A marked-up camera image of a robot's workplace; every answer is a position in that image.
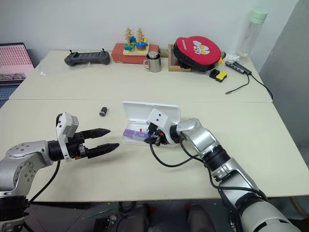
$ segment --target cable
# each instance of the cable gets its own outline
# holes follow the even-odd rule
[[[244,187],[223,187],[223,186],[217,186],[213,183],[212,180],[212,175],[211,175],[211,170],[209,167],[207,167],[208,173],[209,173],[209,179],[211,181],[211,186],[213,186],[215,189],[218,190],[242,190],[242,191],[248,191],[248,192],[253,192],[256,193],[257,195],[261,196],[263,200],[268,201],[267,196],[261,191],[261,190],[255,190],[252,188],[244,188]]]
[[[56,117],[56,126],[58,125],[60,116],[62,116],[62,114],[58,114],[57,117]]]
[[[117,224],[117,227],[116,227],[116,232],[118,232],[118,228],[119,228],[120,222],[122,222],[123,219],[127,219],[128,217],[129,217],[129,215],[125,215],[125,216],[123,216],[123,217],[119,220],[119,222],[118,222],[118,224]]]
[[[248,75],[248,74],[246,74],[246,75],[247,75],[247,77],[248,77],[248,82],[247,82],[246,84],[244,84],[244,85],[242,85],[242,86],[239,86],[239,87],[236,88],[236,89],[230,90],[230,91],[226,92],[225,94],[230,94],[231,92],[234,92],[234,91],[236,91],[237,89],[240,89],[240,88],[242,88],[242,87],[244,87],[244,86],[247,86],[247,85],[249,84],[249,82],[250,82],[250,78],[249,78],[249,75]]]
[[[194,157],[192,156],[186,149],[185,147],[183,146],[183,141],[180,142],[180,145],[183,149],[183,151],[190,157]],[[265,201],[268,201],[266,195],[261,191],[261,190],[255,190],[255,189],[252,189],[252,188],[243,188],[243,187],[221,187],[221,186],[217,186],[213,183],[213,180],[212,180],[212,175],[211,175],[211,171],[209,169],[209,167],[205,166],[208,170],[208,173],[209,173],[209,179],[211,181],[211,185],[215,188],[215,189],[218,189],[218,190],[243,190],[243,191],[249,191],[249,192],[254,192],[256,194],[258,194],[259,196],[261,196]]]
[[[309,214],[301,207],[296,197],[289,197],[294,209],[301,215],[304,219],[309,218]]]
[[[269,90],[263,83],[259,82],[259,81],[252,75],[252,73],[250,74],[250,76],[253,77],[253,79],[256,80],[257,83],[259,83],[259,84],[262,85],[265,89],[267,89],[267,91],[269,92],[269,94],[270,94],[270,96],[271,96],[271,99],[273,99],[273,96],[272,96],[272,93],[270,92],[270,90]]]
[[[104,213],[106,213],[106,212],[109,212],[109,211],[112,211],[112,210],[115,210],[115,209],[119,209],[119,206],[114,207],[114,208],[105,209],[105,210],[99,211],[99,212],[97,212],[97,213],[88,215],[88,216],[86,216],[86,217],[83,217],[82,220],[85,220],[85,219],[88,219],[88,218],[92,218],[92,217],[95,217],[95,216],[97,216],[97,215],[104,214]]]
[[[31,228],[29,227],[29,225],[28,225],[25,221],[24,221],[23,226],[24,226],[24,228],[25,228],[27,231],[29,231],[29,232],[34,232],[34,230],[31,229]]]
[[[119,225],[120,225],[120,222],[123,220],[123,219],[127,219],[129,217],[129,215],[123,215],[126,214],[126,213],[129,213],[131,212],[133,209],[135,209],[136,207],[136,202],[132,202],[129,206],[124,206],[123,205],[123,202],[119,202],[119,208],[118,208],[118,211],[119,211],[119,214],[122,216],[122,218],[119,220],[118,224],[117,224],[117,227],[116,227],[116,232],[118,232],[118,228],[119,228]]]
[[[181,163],[178,163],[178,164],[173,164],[173,165],[171,165],[171,164],[166,164],[166,163],[164,163],[163,161],[161,161],[161,160],[159,159],[159,157],[155,154],[153,145],[152,145],[152,144],[149,144],[149,146],[150,146],[150,150],[151,150],[153,156],[155,157],[155,159],[156,159],[159,163],[161,163],[162,165],[164,165],[164,166],[166,166],[166,167],[169,167],[169,168],[179,167],[179,166],[184,165],[185,163],[189,162],[190,160],[192,160],[192,159],[198,157],[198,155],[195,155],[195,156],[190,157],[189,159],[186,159],[184,162],[181,162]]]
[[[52,176],[52,178],[50,178],[50,180],[47,182],[47,184],[37,193],[34,195],[34,197],[31,198],[31,200],[29,201],[29,203],[32,203],[49,185],[50,183],[54,180],[54,178],[56,177],[58,171],[59,171],[59,167],[60,167],[60,160],[57,162],[57,167],[56,170]]]
[[[195,159],[195,160],[197,160],[197,161],[200,161],[200,162],[204,163],[202,159],[197,158],[197,157],[195,157],[195,156],[192,156],[192,155],[187,151],[187,149],[185,149],[185,147],[184,147],[184,145],[183,145],[183,139],[180,141],[180,146],[182,147],[182,149],[183,149],[183,151],[185,152],[185,154],[187,154],[189,157],[191,157],[191,158],[193,158],[193,159]]]

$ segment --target yellow object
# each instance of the yellow object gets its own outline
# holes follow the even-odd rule
[[[223,82],[224,79],[226,79],[227,73],[220,71],[218,75],[216,75],[216,81]]]

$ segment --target beige table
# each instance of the beige table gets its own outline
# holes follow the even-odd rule
[[[182,119],[197,117],[237,159],[269,197],[309,194],[309,171],[272,103],[183,102]],[[109,108],[106,117],[98,112]],[[39,201],[118,201],[183,198],[217,198],[206,169],[197,161],[166,168],[149,147],[125,145],[126,126],[122,102],[111,100],[9,100],[0,109],[0,158],[17,143],[56,138],[55,117],[70,112],[80,122],[78,131],[108,128],[112,132],[93,140],[88,147],[120,143],[107,155],[73,160],[60,165],[58,176],[38,197]],[[178,148],[155,148],[167,163],[187,158]],[[49,180],[56,165],[41,169],[34,179],[31,198]]]
[[[272,102],[267,91],[251,78],[248,86],[225,93],[247,82],[247,77],[225,66],[228,77],[219,83],[202,72],[169,72],[168,59],[162,71],[152,73],[139,64],[67,66],[68,51],[52,51],[27,77],[10,99],[121,99],[138,102]],[[251,62],[246,67],[261,80]]]

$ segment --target laptop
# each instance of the laptop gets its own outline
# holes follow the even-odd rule
[[[24,43],[0,43],[0,107],[33,70]]]

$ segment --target green bottle cap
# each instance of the green bottle cap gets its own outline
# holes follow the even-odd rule
[[[251,14],[250,21],[256,24],[263,24],[268,12],[263,9],[254,9]]]

